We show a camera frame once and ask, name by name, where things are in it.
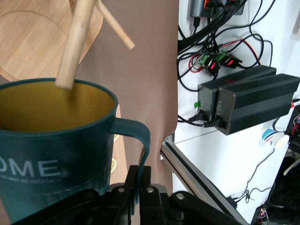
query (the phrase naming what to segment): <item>white surface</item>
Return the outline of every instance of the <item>white surface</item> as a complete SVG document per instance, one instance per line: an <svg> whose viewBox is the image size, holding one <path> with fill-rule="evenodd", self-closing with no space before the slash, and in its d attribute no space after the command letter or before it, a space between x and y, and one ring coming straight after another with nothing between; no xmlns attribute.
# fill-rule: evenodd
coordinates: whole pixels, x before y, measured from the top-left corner
<svg viewBox="0 0 300 225"><path fill-rule="evenodd" d="M260 18L271 4L271 0L263 1L261 12L257 18ZM180 0L179 24L181 29L186 34L192 31L190 29L190 21L187 17L187 0ZM249 0L244 9L243 16L234 16L230 20L230 24L244 25L252 20L260 0ZM252 27L253 32L262 35L266 40L270 40L274 44L274 53L272 66L277 68L277 74L286 73L289 75L299 75L299 51L300 41L292 39L291 33L295 25L300 4L298 0L280 1L277 0L269 12L269 14L258 24ZM243 38L249 34L247 28L235 29L227 31L218 38L218 43ZM256 53L259 54L260 42L249 38L247 40ZM249 49L241 44L235 51L232 52L235 56L244 61L243 65L251 65L255 59ZM261 63L269 65L270 60L270 45L265 43L265 49ZM187 69L187 62L180 65L180 71ZM219 77L234 73L237 70L223 68L219 72ZM187 74L183 78L186 86L196 89L197 85L211 80L211 76L207 73L200 72L198 74ZM179 115L184 118L189 118L196 114L194 102L197 101L197 93L189 92L178 85L179 92ZM295 97L300 96L298 89ZM282 117L277 123L278 130L284 130L291 116ZM248 179L254 172L257 164L263 160L271 151L272 147L261 140L259 131L262 127L271 128L272 122L267 122L238 133L225 136L216 131L214 128L194 127L188 124L179 123L175 131L175 143L180 150L191 160L220 190L225 196L236 197L246 187ZM279 167L285 155L285 149L276 151L267 159L266 162L260 165L254 178L249 183L248 189L260 188L265 189L271 187L278 173ZM174 191L182 188L177 178L174 179ZM238 211L250 223L255 209L261 205L269 191L260 193L253 191L248 204L244 200L238 204Z"/></svg>

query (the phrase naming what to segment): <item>wooden board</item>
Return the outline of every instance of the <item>wooden board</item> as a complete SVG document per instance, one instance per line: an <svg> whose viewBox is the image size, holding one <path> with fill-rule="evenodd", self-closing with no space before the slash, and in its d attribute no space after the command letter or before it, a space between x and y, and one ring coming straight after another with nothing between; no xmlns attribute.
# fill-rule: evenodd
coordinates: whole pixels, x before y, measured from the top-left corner
<svg viewBox="0 0 300 225"><path fill-rule="evenodd" d="M117 108L116 117L121 118L120 106L118 106ZM112 156L117 161L117 167L111 173L110 184L124 183L128 171L127 171L124 139L123 136L121 135L116 141L113 142Z"/></svg>
<svg viewBox="0 0 300 225"><path fill-rule="evenodd" d="M9 81L56 77L75 0L0 0L0 75ZM94 7L81 59L102 27Z"/></svg>

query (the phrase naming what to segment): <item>white cup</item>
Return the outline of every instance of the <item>white cup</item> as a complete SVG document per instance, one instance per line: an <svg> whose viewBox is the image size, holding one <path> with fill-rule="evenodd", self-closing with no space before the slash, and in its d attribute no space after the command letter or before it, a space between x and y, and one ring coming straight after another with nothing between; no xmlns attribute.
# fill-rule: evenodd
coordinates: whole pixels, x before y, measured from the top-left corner
<svg viewBox="0 0 300 225"><path fill-rule="evenodd" d="M283 149L290 140L289 135L285 135L284 133L269 128L262 128L260 135L262 140L272 145L275 150Z"/></svg>

